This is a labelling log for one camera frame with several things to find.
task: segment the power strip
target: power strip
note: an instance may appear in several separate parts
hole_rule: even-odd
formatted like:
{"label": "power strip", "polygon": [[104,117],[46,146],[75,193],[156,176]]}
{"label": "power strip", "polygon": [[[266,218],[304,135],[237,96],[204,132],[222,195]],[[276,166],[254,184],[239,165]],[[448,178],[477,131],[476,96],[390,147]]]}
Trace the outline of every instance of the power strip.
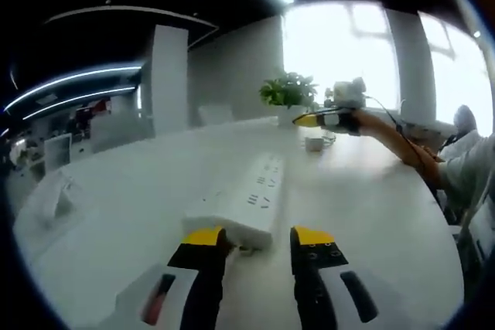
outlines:
{"label": "power strip", "polygon": [[213,191],[186,213],[185,233],[222,226],[230,241],[249,248],[271,245],[281,203],[283,159],[272,153],[259,155],[234,187]]}

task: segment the power cord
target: power cord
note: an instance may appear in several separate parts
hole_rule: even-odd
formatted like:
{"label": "power cord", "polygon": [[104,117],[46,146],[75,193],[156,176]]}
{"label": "power cord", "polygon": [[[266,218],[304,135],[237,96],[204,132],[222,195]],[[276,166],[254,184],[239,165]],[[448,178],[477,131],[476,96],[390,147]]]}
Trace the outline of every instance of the power cord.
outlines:
{"label": "power cord", "polygon": [[402,131],[402,126],[394,119],[394,117],[392,116],[392,114],[385,108],[385,106],[383,104],[381,104],[381,102],[379,100],[377,100],[375,97],[371,97],[371,96],[364,96],[365,98],[370,98],[371,100],[375,100],[377,101],[377,103],[382,106],[382,108],[385,110],[385,112],[388,114],[388,116],[390,116],[390,119],[394,122],[395,124],[395,130],[403,137],[403,139],[408,143],[408,145],[411,147],[412,151],[415,152],[416,156],[418,156],[418,160],[419,162],[421,163],[422,165],[422,173],[425,173],[425,169],[426,169],[426,165],[425,163],[423,162],[423,159],[421,158],[420,154],[416,151],[415,149],[415,146],[413,146],[411,144],[411,142],[405,137],[403,131]]}

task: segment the white chair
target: white chair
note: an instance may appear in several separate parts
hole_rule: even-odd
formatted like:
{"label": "white chair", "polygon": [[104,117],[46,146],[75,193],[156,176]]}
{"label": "white chair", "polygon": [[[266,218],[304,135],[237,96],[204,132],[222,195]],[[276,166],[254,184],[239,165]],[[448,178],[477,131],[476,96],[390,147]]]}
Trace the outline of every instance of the white chair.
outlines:
{"label": "white chair", "polygon": [[208,104],[198,109],[203,125],[225,124],[234,121],[232,110],[227,104]]}
{"label": "white chair", "polygon": [[48,174],[70,163],[72,134],[62,134],[45,141],[45,173]]}

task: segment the green plant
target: green plant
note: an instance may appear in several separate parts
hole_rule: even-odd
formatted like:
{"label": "green plant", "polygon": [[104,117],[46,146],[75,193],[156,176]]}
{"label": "green plant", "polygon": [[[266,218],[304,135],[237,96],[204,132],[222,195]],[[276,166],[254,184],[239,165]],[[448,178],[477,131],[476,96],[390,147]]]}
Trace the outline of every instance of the green plant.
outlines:
{"label": "green plant", "polygon": [[297,73],[283,73],[281,77],[265,80],[259,90],[263,102],[271,106],[305,106],[309,107],[315,100],[316,84],[312,77]]}

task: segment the potted plant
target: potted plant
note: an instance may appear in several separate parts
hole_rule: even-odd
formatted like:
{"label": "potted plant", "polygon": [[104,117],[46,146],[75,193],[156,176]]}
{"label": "potted plant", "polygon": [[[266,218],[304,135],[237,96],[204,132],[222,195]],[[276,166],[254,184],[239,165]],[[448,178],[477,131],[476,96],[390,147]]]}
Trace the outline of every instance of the potted plant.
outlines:
{"label": "potted plant", "polygon": [[315,100],[316,85],[312,77],[297,73],[283,73],[273,80],[265,80],[259,90],[261,100],[278,107],[278,125],[289,126],[299,115],[306,112]]}

